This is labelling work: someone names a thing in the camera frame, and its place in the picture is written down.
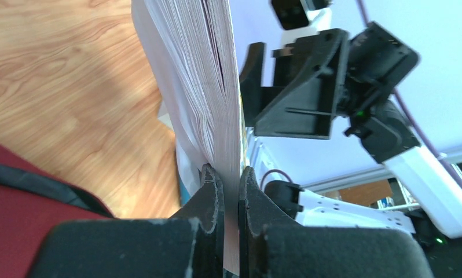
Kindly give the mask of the yellow and teal paperback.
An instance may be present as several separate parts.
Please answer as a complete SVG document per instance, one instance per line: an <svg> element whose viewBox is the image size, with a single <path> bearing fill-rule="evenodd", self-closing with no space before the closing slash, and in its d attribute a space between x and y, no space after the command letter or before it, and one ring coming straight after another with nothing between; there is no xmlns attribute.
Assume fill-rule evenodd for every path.
<svg viewBox="0 0 462 278"><path fill-rule="evenodd" d="M195 168L210 164L223 182L223 265L240 270L238 202L246 166L239 71L228 1L132 1L135 30L166 105L179 172L191 195Z"/></svg>

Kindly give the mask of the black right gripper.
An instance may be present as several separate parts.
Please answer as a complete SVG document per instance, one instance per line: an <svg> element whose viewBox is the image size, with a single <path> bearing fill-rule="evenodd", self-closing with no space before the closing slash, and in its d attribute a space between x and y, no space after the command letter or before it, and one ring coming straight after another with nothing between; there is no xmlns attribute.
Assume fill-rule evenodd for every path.
<svg viewBox="0 0 462 278"><path fill-rule="evenodd" d="M338 117L366 117L419 62L419 54L376 22L354 38L334 28L272 52L273 84L264 86L266 44L252 43L240 73L245 127L258 137L327 140Z"/></svg>

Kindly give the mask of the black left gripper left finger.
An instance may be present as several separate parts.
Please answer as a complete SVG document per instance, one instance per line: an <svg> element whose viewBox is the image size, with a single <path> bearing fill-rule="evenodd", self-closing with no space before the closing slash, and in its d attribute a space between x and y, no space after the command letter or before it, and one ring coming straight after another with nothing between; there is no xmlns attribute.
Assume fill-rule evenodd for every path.
<svg viewBox="0 0 462 278"><path fill-rule="evenodd" d="M55 226L28 277L223 277L223 183L208 164L173 216Z"/></svg>

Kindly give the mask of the red student backpack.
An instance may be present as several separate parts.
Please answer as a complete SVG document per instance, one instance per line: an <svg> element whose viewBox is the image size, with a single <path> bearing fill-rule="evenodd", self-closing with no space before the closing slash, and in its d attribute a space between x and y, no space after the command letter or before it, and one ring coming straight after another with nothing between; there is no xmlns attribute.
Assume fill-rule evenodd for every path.
<svg viewBox="0 0 462 278"><path fill-rule="evenodd" d="M0 144L0 277L26 277L56 225L113 218L90 192L39 169Z"/></svg>

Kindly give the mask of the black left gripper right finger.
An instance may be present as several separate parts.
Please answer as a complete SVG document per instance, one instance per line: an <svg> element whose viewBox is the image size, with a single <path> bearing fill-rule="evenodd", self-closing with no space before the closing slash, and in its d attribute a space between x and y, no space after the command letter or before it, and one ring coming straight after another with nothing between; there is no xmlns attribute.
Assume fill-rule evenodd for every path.
<svg viewBox="0 0 462 278"><path fill-rule="evenodd" d="M240 277L432 277L406 233L316 228L286 215L246 167L239 186Z"/></svg>

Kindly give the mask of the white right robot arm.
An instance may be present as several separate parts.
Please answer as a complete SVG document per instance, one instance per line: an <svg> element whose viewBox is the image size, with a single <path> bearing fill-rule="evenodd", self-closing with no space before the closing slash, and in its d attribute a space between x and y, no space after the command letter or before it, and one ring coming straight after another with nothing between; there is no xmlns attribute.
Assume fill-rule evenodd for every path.
<svg viewBox="0 0 462 278"><path fill-rule="evenodd" d="M462 188L429 149L421 145L400 110L389 100L395 86L416 66L418 54L376 22L353 39L338 28L302 36L273 52L273 86L261 84L265 44L250 44L240 74L245 125L260 137L327 140L337 117L349 119L346 136L415 197L422 214L382 219L412 233L432 231L462 237Z"/></svg>

